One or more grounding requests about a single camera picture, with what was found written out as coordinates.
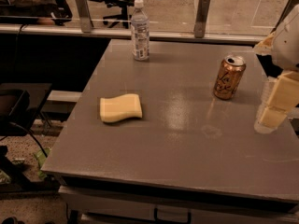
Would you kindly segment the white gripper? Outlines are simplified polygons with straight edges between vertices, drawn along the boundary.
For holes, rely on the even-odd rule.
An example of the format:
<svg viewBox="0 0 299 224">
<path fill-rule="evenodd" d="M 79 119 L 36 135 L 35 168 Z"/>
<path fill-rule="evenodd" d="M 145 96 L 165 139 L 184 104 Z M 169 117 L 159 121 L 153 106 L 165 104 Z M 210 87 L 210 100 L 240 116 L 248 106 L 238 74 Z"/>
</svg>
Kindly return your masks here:
<svg viewBox="0 0 299 224">
<path fill-rule="evenodd" d="M 271 54 L 275 33 L 271 33 L 253 48 L 257 55 Z M 269 77 L 263 86 L 261 104 L 256 114 L 254 129 L 257 133 L 272 133 L 299 104 L 299 73 L 283 72 Z"/>
</svg>

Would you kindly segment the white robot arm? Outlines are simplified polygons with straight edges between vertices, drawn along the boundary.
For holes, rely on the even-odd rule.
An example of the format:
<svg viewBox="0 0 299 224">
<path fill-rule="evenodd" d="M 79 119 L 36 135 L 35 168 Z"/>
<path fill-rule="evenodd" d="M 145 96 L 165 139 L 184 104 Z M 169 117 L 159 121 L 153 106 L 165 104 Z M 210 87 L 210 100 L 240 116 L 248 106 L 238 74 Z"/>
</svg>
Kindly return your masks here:
<svg viewBox="0 0 299 224">
<path fill-rule="evenodd" d="M 299 5 L 254 51 L 257 55 L 270 55 L 272 63 L 282 69 L 279 76 L 265 81 L 254 123 L 256 132 L 271 133 L 299 104 Z"/>
</svg>

